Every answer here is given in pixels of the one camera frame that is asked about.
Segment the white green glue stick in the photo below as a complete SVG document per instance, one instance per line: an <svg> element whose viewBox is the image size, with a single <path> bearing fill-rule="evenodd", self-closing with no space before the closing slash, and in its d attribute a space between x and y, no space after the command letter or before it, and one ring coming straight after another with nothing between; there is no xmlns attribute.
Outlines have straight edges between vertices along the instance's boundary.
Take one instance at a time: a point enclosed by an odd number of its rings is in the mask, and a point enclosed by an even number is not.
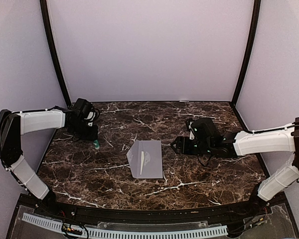
<svg viewBox="0 0 299 239"><path fill-rule="evenodd" d="M95 141L93 142L93 144L94 144L95 149L100 149L98 140L95 140Z"/></svg>

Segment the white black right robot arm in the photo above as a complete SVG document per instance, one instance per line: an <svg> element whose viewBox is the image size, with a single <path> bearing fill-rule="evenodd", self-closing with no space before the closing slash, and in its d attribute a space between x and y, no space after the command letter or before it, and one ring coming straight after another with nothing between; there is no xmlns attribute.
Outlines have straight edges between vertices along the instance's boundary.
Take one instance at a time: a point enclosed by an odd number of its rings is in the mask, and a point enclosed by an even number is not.
<svg viewBox="0 0 299 239"><path fill-rule="evenodd" d="M255 186L244 211L255 216L271 200L295 181L299 181L299 117L277 128L233 131L221 134L211 118L188 119L189 136L178 136L171 144L176 154L207 155L210 158L237 158L255 153L285 151L291 157L272 176Z"/></svg>

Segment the cream lined letter paper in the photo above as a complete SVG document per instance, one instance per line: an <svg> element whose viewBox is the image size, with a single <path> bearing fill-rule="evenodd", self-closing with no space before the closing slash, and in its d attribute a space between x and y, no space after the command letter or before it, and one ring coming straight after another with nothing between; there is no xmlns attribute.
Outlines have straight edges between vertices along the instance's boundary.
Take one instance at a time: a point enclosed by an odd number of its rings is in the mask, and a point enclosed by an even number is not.
<svg viewBox="0 0 299 239"><path fill-rule="evenodd" d="M142 175L143 172L144 160L145 160L145 153L144 151L141 151L140 175Z"/></svg>

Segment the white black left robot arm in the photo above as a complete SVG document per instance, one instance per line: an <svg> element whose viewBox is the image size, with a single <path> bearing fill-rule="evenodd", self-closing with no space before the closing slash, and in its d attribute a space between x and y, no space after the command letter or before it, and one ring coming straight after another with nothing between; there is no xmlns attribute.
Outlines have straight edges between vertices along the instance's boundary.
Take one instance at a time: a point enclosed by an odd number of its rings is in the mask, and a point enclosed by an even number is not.
<svg viewBox="0 0 299 239"><path fill-rule="evenodd" d="M55 202L55 193L27 163L21 137L46 129L66 128L79 140L95 142L98 139L98 126L95 121L99 116L100 110L82 98L78 98L75 104L68 108L54 106L41 110L0 111L1 164L23 188L42 201L40 207L50 217L56 217L60 213L60 205Z"/></svg>

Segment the grey paper envelope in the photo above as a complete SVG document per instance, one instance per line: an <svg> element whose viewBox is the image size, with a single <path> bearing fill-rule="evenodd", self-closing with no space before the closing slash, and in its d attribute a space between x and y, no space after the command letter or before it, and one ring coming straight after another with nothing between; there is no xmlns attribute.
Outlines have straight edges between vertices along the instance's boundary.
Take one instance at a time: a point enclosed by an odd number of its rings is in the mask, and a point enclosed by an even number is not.
<svg viewBox="0 0 299 239"><path fill-rule="evenodd" d="M145 153L140 175L141 151ZM162 179L162 152L160 140L136 140L127 153L132 177L136 179Z"/></svg>

